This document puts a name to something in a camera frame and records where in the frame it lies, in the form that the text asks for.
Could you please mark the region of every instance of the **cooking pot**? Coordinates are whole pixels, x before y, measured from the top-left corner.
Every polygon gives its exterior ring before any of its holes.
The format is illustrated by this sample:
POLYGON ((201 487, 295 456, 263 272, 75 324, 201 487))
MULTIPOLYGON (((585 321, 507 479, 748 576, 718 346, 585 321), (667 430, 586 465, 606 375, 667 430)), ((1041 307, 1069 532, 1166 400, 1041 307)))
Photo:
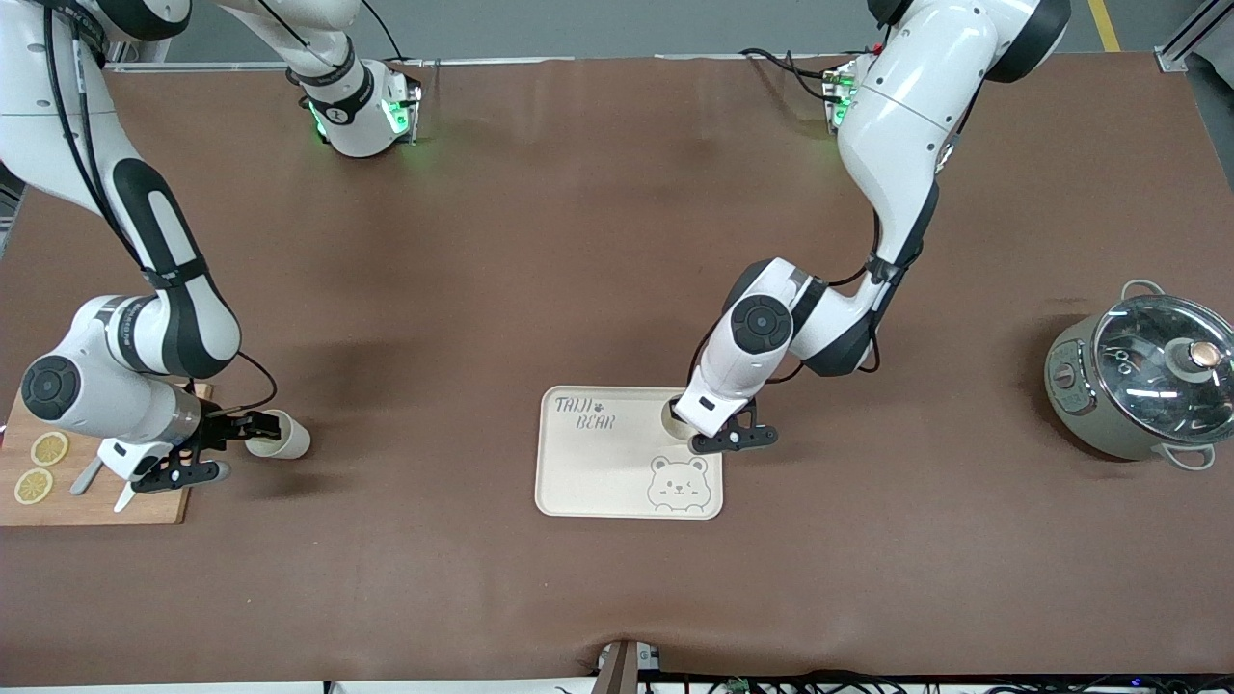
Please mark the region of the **cooking pot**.
POLYGON ((1234 436, 1234 328, 1208 309, 1134 279, 1114 307, 1069 327, 1045 359, 1050 404, 1067 429, 1112 456, 1161 456, 1204 470, 1234 436), (1129 296, 1132 288, 1150 294, 1129 296), (1196 452, 1198 464, 1178 453, 1196 452))

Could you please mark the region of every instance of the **wooden cutting board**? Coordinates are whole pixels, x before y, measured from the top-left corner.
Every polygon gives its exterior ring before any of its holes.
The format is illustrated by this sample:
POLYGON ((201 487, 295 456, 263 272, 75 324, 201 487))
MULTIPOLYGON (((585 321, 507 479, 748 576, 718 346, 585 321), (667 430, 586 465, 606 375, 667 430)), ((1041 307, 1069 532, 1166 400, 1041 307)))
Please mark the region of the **wooden cutting board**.
MULTIPOLYGON (((210 398, 210 385, 197 384, 197 396, 210 398)), ((138 494, 121 512, 112 508, 126 484, 106 466, 94 478, 85 494, 74 496, 69 488, 81 470, 94 461, 99 440, 58 430, 30 414, 21 401, 21 393, 9 412, 7 427, 0 446, 0 526, 51 525, 174 525, 184 520, 188 489, 138 494), (17 479, 26 470, 38 467, 30 458, 30 447, 48 431, 60 431, 69 438, 69 452, 47 469, 52 473, 52 491, 42 501, 25 506, 14 496, 17 479)))

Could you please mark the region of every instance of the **dried lemon slice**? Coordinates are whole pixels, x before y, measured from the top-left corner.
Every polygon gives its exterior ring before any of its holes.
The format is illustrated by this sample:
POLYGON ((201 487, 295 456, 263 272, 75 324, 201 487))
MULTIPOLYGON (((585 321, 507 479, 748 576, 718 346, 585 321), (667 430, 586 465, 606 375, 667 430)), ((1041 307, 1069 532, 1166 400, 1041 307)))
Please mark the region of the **dried lemon slice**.
POLYGON ((43 468, 33 468, 23 472, 17 479, 17 485, 12 488, 12 495, 23 506, 37 504, 51 493, 52 473, 43 468))
POLYGON ((30 447, 30 459, 36 466, 51 467, 69 454, 69 437, 58 431, 48 431, 35 440, 30 447))

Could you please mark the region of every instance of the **white cup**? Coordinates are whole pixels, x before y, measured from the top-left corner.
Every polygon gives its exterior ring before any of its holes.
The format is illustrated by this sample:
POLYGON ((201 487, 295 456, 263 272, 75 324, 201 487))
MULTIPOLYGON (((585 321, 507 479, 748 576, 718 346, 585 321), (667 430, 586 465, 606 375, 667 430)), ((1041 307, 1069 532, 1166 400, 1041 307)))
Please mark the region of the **white cup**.
POLYGON ((660 424, 664 425, 664 431, 668 431, 673 438, 690 441, 698 433, 698 430, 673 416, 673 400, 675 398, 665 403, 660 410, 660 424))
POLYGON ((249 438, 244 442, 248 452, 258 458, 299 458, 308 449, 312 437, 308 430, 283 410, 265 410, 265 414, 279 417, 280 436, 276 441, 269 438, 249 438))

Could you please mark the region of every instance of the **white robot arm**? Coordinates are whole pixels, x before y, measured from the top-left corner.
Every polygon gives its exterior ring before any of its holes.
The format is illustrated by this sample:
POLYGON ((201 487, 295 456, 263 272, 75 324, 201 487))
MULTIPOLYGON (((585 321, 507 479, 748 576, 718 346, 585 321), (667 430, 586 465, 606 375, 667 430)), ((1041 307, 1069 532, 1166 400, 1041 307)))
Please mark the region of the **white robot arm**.
POLYGON ((359 0, 215 0, 288 63, 322 140, 348 157, 413 141, 421 86, 378 61, 358 59, 343 33, 359 0))
POLYGON ((99 458, 137 491, 222 479, 226 466, 199 461, 202 449, 280 433, 270 415, 232 416, 168 383, 226 368, 239 325, 167 182, 125 135, 100 72, 109 40, 174 36, 189 2, 0 0, 0 161, 104 217, 154 290, 83 305, 26 370, 21 395, 43 421, 102 438, 99 458), (190 449, 189 464, 172 464, 190 449))
POLYGON ((776 258, 745 269, 724 303, 675 415, 692 445, 749 447, 734 417, 785 354, 818 375, 865 362, 905 272, 922 252, 938 203, 935 172, 983 80, 1014 82, 1062 37, 1070 0, 869 0, 891 26, 855 85, 838 131, 840 158, 881 220, 881 237, 851 296, 776 258))

